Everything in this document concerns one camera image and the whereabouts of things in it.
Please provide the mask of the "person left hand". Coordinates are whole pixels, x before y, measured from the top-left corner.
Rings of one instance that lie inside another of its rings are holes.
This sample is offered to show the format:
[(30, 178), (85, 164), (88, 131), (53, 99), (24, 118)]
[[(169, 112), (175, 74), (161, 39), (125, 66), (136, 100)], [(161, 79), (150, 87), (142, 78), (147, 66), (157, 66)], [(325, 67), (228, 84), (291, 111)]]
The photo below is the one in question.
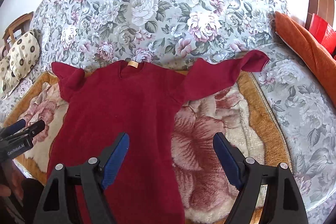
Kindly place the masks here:
[(1, 184), (0, 185), (0, 196), (1, 197), (11, 196), (11, 189), (8, 186)]

